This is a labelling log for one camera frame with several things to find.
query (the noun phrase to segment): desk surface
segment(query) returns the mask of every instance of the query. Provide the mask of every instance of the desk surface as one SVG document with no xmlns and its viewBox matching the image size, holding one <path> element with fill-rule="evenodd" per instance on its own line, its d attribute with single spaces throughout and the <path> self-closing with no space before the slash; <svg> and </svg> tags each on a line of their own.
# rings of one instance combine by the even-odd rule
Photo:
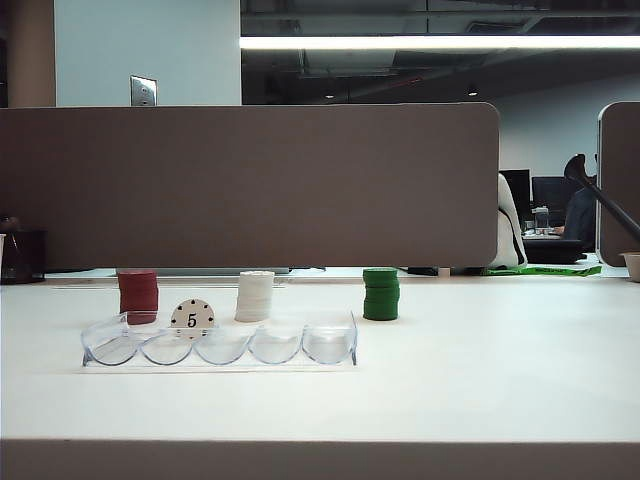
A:
<svg viewBox="0 0 640 480">
<path fill-rule="evenodd" d="M 115 281 L 83 282 L 2 287 L 5 441 L 640 445 L 640 284 L 627 278 L 411 278 L 398 320 L 359 320 L 353 371 L 134 375 L 81 373 L 80 331 L 119 298 Z M 282 285 L 275 308 L 362 312 L 358 279 Z M 237 295 L 161 282 L 160 308 L 194 289 L 214 306 Z"/>
</svg>

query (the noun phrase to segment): poker chip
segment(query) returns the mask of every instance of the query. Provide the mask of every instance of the poker chip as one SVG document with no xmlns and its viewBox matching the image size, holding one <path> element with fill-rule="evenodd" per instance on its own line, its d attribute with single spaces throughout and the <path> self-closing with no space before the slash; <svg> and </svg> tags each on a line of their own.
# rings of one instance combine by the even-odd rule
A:
<svg viewBox="0 0 640 480">
<path fill-rule="evenodd" d="M 362 272 L 367 287 L 384 288 L 398 286 L 398 271 L 391 267 L 365 268 Z"/>
<path fill-rule="evenodd" d="M 235 316 L 237 321 L 259 322 L 269 318 L 273 279 L 274 273 L 270 271 L 257 270 L 240 273 Z"/>
<path fill-rule="evenodd" d="M 185 300 L 171 314 L 173 328 L 211 328 L 214 321 L 211 305 L 197 298 Z"/>
<path fill-rule="evenodd" d="M 155 270 L 123 270 L 118 272 L 120 313 L 155 312 L 158 310 L 158 281 Z M 151 323 L 155 315 L 128 313 L 127 323 Z"/>
<path fill-rule="evenodd" d="M 398 271 L 391 267 L 366 268 L 362 272 L 365 284 L 364 318 L 394 320 L 398 318 L 400 282 Z"/>
</svg>

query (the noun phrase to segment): clear plastic chip tray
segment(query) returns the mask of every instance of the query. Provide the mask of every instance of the clear plastic chip tray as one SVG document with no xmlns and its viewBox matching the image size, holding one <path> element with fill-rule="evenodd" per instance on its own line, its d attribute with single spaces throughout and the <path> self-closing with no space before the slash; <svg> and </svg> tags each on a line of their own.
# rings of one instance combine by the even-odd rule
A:
<svg viewBox="0 0 640 480">
<path fill-rule="evenodd" d="M 153 321 L 134 325 L 128 320 Z M 214 326 L 206 329 L 172 328 L 170 321 L 165 312 L 126 312 L 83 330 L 83 366 L 177 372 L 356 365 L 357 328 L 351 312 L 272 314 L 250 324 L 234 321 L 232 314 L 216 314 Z"/>
</svg>

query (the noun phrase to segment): white desk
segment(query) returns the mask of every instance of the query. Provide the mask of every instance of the white desk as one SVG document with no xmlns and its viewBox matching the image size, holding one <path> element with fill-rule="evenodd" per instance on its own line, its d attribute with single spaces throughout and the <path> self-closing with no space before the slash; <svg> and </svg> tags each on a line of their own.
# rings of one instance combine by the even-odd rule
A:
<svg viewBox="0 0 640 480">
<path fill-rule="evenodd" d="M 362 283 L 339 276 L 284 279 L 275 307 L 361 313 Z M 353 371 L 140 375 L 81 373 L 80 331 L 119 298 L 83 282 L 2 287 L 3 478 L 640 474 L 628 279 L 411 278 L 398 320 L 359 321 Z M 162 281 L 160 308 L 192 295 L 237 290 Z"/>
</svg>

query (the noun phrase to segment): green mat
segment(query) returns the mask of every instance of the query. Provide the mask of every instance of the green mat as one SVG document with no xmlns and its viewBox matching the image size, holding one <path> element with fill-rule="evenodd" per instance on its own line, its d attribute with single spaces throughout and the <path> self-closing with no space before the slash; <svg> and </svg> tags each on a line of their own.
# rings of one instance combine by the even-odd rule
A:
<svg viewBox="0 0 640 480">
<path fill-rule="evenodd" d="M 504 270 L 491 270 L 487 269 L 485 275 L 488 276 L 501 276 L 501 275 L 565 275 L 565 276 L 578 276 L 587 277 L 589 275 L 595 275 L 602 271 L 602 266 L 597 265 L 591 268 L 585 268 L 583 270 L 573 270 L 571 268 L 554 268 L 554 267 L 517 267 L 507 268 Z"/>
</svg>

